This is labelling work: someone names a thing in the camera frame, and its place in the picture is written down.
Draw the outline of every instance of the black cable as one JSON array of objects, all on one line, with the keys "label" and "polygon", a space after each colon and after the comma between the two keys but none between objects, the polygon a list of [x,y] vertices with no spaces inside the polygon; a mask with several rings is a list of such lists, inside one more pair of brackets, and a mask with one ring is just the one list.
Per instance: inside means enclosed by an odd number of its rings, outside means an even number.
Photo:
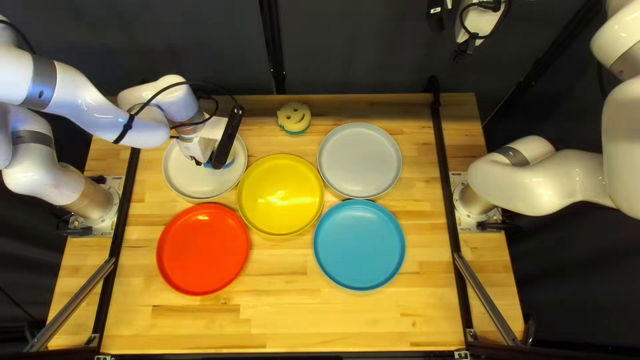
[{"label": "black cable", "polygon": [[171,84],[171,85],[165,86],[164,88],[162,88],[162,89],[158,90],[158,91],[157,91],[155,94],[153,94],[153,95],[152,95],[152,96],[151,96],[147,101],[145,101],[145,103],[144,103],[144,104],[142,104],[142,106],[140,106],[140,108],[138,108],[138,109],[136,110],[136,112],[135,112],[135,113],[133,113],[133,115],[134,115],[134,116],[138,116],[138,115],[140,115],[140,113],[142,112],[142,110],[144,110],[147,106],[149,106],[149,104],[151,104],[151,102],[152,102],[153,100],[155,100],[155,99],[156,99],[156,97],[160,96],[160,94],[162,94],[163,92],[165,92],[165,91],[167,91],[167,90],[169,90],[169,89],[171,89],[171,88],[175,88],[176,86],[180,86],[180,85],[200,85],[200,86],[203,86],[203,87],[206,87],[206,88],[210,88],[210,89],[217,90],[217,91],[219,91],[219,92],[221,92],[221,93],[225,94],[226,96],[229,96],[229,97],[234,101],[234,103],[235,103],[236,105],[240,106],[240,104],[238,103],[238,101],[236,100],[236,98],[235,98],[233,95],[231,95],[231,94],[227,93],[226,91],[224,91],[224,89],[222,89],[222,88],[220,88],[220,87],[218,87],[218,86],[210,85],[210,84],[207,84],[207,83],[201,83],[201,82],[198,82],[198,81],[180,81],[180,82],[178,82],[178,83],[175,83],[175,84]]},{"label": "black cable", "polygon": [[501,4],[501,1],[502,0],[493,0],[493,1],[481,0],[476,3],[467,4],[465,7],[462,8],[462,10],[460,10],[460,14],[458,14],[458,21],[460,22],[460,26],[462,27],[462,29],[469,35],[469,38],[474,40],[482,40],[482,39],[490,38],[494,36],[496,33],[498,33],[498,31],[502,29],[504,23],[506,22],[507,17],[509,16],[509,12],[511,11],[511,0],[505,0],[505,4],[504,4],[505,9],[501,14],[500,19],[498,19],[498,23],[487,35],[477,35],[477,33],[474,33],[471,30],[469,30],[469,28],[465,25],[465,21],[464,21],[465,11],[473,7],[491,10],[494,6],[496,6],[495,4]]},{"label": "black cable", "polygon": [[212,117],[216,116],[216,114],[218,112],[218,108],[220,107],[220,104],[218,103],[218,100],[216,100],[214,97],[211,97],[211,100],[216,102],[216,109],[211,113],[211,115],[209,115],[209,117],[207,117],[204,120],[198,121],[198,122],[185,122],[185,123],[182,123],[182,124],[177,124],[177,125],[174,125],[174,126],[170,127],[170,129],[173,130],[173,129],[177,129],[179,127],[202,125],[205,122],[209,121]]},{"label": "black cable", "polygon": [[63,221],[65,221],[66,219],[68,219],[68,218],[70,218],[72,216],[74,216],[74,214],[73,213],[69,213],[69,214],[66,214],[65,216],[59,218],[58,219],[58,223],[56,224],[56,230],[61,230],[60,229],[60,224],[62,224]]},{"label": "black cable", "polygon": [[17,302],[11,295],[9,295],[9,293],[6,292],[6,290],[2,286],[0,286],[0,292],[2,292],[6,296],[6,298],[8,298],[9,301],[13,303],[13,305],[22,310],[22,312],[25,313],[28,317],[30,317],[32,320],[37,320],[35,316],[33,316],[29,311],[27,311],[27,309],[20,305],[20,303]]},{"label": "black cable", "polygon": [[0,20],[0,24],[7,25],[9,28],[11,28],[16,34],[18,34],[18,36],[22,39],[24,44],[27,45],[29,52],[31,54],[37,55],[36,51],[33,49],[33,46],[31,46],[31,43],[27,39],[27,36],[25,36],[24,33],[16,25],[14,25],[12,22],[7,20]]}]

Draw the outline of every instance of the wooden table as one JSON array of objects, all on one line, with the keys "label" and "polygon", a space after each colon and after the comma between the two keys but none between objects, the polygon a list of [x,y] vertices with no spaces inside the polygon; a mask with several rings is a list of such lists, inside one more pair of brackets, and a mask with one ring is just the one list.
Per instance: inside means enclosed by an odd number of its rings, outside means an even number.
[{"label": "wooden table", "polygon": [[[166,146],[142,150],[102,351],[112,354],[187,352],[326,352],[452,350],[464,346],[460,310],[429,114],[431,96],[301,95],[238,97],[247,109],[239,134],[248,165],[290,153],[316,166],[320,141],[333,128],[364,121],[391,134],[403,156],[401,177],[375,201],[400,221],[406,257],[398,276],[368,293],[343,290],[320,271],[312,254],[313,228],[284,239],[250,230],[252,249],[241,275],[207,297],[167,286],[156,269],[163,226],[192,204],[165,184]],[[276,126],[288,101],[308,104],[312,125],[298,136]],[[451,171],[464,171],[485,154],[473,94],[442,96]],[[129,148],[94,139],[86,175],[123,175]],[[216,202],[236,209],[236,190]],[[325,186],[323,211],[344,198]],[[69,239],[49,318],[104,261],[110,240]],[[464,256],[513,330],[523,331],[520,303],[503,234],[461,235]],[[76,347],[89,336],[99,288],[51,341]],[[469,288],[474,327],[499,339]]]}]

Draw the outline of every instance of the metal mounting plate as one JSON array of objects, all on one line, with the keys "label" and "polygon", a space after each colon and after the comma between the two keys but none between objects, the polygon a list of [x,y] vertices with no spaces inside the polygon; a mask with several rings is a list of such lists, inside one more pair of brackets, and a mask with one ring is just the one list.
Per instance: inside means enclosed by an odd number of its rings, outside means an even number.
[{"label": "metal mounting plate", "polygon": [[[451,184],[451,196],[456,191],[456,187],[467,181],[467,172],[466,171],[450,171],[449,172],[449,182]],[[502,222],[502,210],[500,208],[495,208],[489,212],[489,218],[486,219],[487,222]],[[458,209],[456,209],[456,223],[458,226],[458,233],[460,234],[470,234],[470,233],[500,233],[500,230],[478,230],[476,225],[477,221],[472,220],[471,218],[467,218],[463,216]]]},{"label": "metal mounting plate", "polygon": [[453,352],[453,357],[455,357],[456,360],[471,360],[471,356],[466,350],[455,350]]},{"label": "metal mounting plate", "polygon": [[77,215],[71,216],[69,219],[69,229],[80,229],[92,226],[91,235],[70,235],[70,238],[110,238],[113,236],[113,229],[117,220],[120,196],[122,195],[122,185],[124,184],[124,176],[105,176],[106,183],[100,184],[111,192],[113,196],[113,209],[107,214],[105,219],[85,220]]}]

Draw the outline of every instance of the plate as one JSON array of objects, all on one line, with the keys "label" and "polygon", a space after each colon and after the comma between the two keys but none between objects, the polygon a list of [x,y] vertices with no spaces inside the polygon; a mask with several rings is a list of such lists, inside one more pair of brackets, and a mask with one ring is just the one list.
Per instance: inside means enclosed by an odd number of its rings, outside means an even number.
[{"label": "plate", "polygon": [[175,291],[204,296],[222,290],[240,274],[249,248],[246,226],[233,210],[200,204],[174,216],[164,227],[156,263]]},{"label": "plate", "polygon": [[244,173],[237,191],[240,215],[270,236],[288,236],[313,224],[322,212],[324,186],[315,168],[288,154],[267,156]]},{"label": "plate", "polygon": [[188,160],[172,140],[164,151],[162,171],[167,185],[188,200],[211,200],[234,188],[246,169],[247,153],[242,138],[234,142],[234,162],[228,168],[213,170]]},{"label": "plate", "polygon": [[396,218],[369,200],[346,200],[329,209],[314,233],[323,273],[343,288],[370,291],[391,281],[404,261],[404,233]]},{"label": "plate", "polygon": [[380,196],[396,183],[402,156],[396,141],[378,126],[352,122],[336,127],[318,149],[326,184],[352,199]]}]

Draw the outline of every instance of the orange plate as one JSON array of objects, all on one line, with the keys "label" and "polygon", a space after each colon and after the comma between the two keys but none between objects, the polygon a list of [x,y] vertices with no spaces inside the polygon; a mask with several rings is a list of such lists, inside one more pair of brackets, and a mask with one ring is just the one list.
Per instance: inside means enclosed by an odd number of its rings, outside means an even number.
[{"label": "orange plate", "polygon": [[164,281],[185,295],[222,290],[239,274],[249,255],[242,219],[219,204],[192,206],[164,227],[156,263]]}]

